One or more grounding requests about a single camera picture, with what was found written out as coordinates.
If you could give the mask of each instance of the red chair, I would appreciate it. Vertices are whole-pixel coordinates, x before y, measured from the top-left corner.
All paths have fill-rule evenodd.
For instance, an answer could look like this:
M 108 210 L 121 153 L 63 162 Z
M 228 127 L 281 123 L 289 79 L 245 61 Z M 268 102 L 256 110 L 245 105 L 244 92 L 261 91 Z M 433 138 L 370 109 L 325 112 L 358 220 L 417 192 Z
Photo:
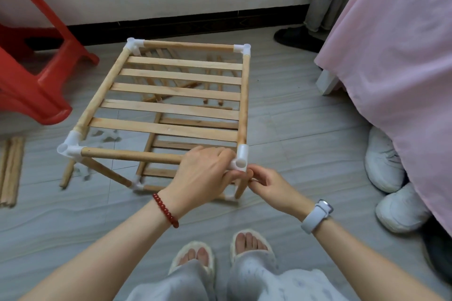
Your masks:
M 8 28 L 0 25 L 0 110 L 20 112 L 44 125 L 59 123 L 71 113 L 61 95 L 61 87 L 77 61 L 88 57 L 95 65 L 99 58 L 89 53 L 43 0 L 30 0 L 55 28 Z M 25 39 L 62 38 L 63 44 L 45 68 L 30 74 L 16 59 L 33 53 Z

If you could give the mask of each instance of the watch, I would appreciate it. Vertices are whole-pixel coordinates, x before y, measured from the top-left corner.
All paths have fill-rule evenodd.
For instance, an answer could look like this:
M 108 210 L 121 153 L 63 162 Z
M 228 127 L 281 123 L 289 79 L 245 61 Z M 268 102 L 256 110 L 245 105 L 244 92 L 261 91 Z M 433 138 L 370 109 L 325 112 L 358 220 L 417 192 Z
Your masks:
M 330 216 L 333 210 L 333 207 L 329 203 L 320 199 L 319 202 L 315 204 L 311 213 L 309 213 L 302 222 L 303 231 L 307 234 L 311 234 L 311 232 L 322 222 L 323 219 Z

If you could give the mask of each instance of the person's right arm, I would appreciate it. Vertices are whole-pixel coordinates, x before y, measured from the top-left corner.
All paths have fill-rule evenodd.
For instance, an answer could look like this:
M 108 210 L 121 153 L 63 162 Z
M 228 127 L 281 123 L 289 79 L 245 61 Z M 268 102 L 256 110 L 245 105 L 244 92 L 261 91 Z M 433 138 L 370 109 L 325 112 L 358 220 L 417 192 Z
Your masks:
M 248 165 L 254 173 L 250 189 L 273 208 L 301 222 L 314 202 L 301 195 L 275 170 Z M 442 300 L 400 267 L 353 237 L 331 217 L 312 232 L 363 301 Z

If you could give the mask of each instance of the white sneaker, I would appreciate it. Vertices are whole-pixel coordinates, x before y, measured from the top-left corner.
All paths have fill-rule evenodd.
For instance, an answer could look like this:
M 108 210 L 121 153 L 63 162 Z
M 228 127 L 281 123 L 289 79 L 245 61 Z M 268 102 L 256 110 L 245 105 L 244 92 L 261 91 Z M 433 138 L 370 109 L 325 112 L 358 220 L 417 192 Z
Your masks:
M 417 230 L 432 215 L 411 182 L 385 196 L 376 206 L 375 213 L 381 224 L 394 233 Z
M 405 171 L 391 139 L 379 128 L 372 126 L 369 132 L 364 167 L 370 182 L 386 193 L 402 188 Z

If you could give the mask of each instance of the hand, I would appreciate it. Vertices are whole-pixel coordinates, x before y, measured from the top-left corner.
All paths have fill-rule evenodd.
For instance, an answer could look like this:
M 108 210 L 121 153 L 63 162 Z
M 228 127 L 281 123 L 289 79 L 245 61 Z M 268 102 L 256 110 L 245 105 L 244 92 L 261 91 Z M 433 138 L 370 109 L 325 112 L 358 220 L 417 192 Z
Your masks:
M 239 170 L 225 172 L 235 152 L 223 147 L 197 146 L 187 152 L 171 184 L 159 192 L 163 203 L 177 218 L 212 201 L 238 178 L 247 178 Z
M 249 188 L 274 209 L 300 221 L 314 209 L 314 203 L 288 184 L 276 170 L 256 164 L 248 165 L 248 169 L 253 171 L 254 177 L 248 183 Z

